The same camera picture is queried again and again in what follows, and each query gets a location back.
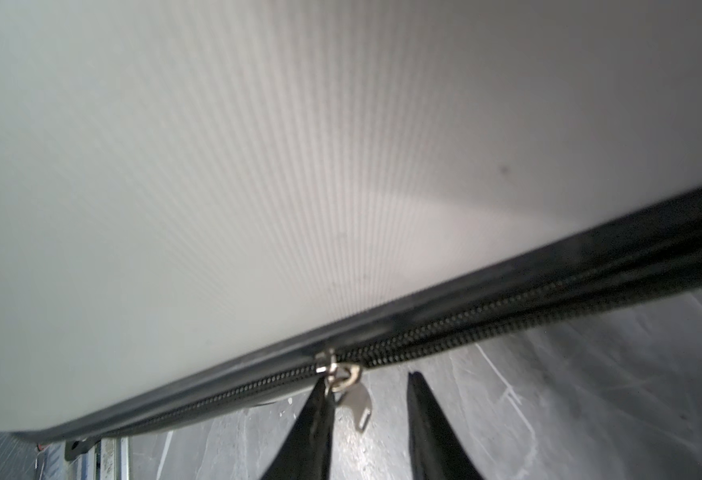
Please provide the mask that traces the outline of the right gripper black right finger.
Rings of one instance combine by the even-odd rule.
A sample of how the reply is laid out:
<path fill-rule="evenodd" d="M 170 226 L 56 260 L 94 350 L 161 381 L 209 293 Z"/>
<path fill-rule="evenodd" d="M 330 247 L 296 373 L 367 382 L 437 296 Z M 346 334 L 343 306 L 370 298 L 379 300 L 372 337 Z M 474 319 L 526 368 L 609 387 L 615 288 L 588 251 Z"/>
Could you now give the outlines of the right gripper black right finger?
<path fill-rule="evenodd" d="M 408 447 L 412 477 L 481 480 L 421 372 L 407 382 Z"/>

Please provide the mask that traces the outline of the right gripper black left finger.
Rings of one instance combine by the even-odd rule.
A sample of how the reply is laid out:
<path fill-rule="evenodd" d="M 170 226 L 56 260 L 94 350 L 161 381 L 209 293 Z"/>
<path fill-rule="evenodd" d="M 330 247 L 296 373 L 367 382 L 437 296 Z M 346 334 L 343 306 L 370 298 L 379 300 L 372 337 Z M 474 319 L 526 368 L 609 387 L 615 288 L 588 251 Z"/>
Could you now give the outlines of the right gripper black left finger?
<path fill-rule="evenodd" d="M 262 480 L 330 478 L 336 402 L 319 379 Z"/>

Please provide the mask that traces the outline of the white black suitcase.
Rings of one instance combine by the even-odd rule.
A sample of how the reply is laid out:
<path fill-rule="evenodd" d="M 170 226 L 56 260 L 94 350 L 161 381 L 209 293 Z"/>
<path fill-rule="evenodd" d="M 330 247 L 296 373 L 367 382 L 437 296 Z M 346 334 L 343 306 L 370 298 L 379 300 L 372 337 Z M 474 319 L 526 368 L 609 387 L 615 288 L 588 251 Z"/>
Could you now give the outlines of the white black suitcase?
<path fill-rule="evenodd" d="M 702 1 L 0 1 L 0 432 L 642 279 L 702 281 Z"/>

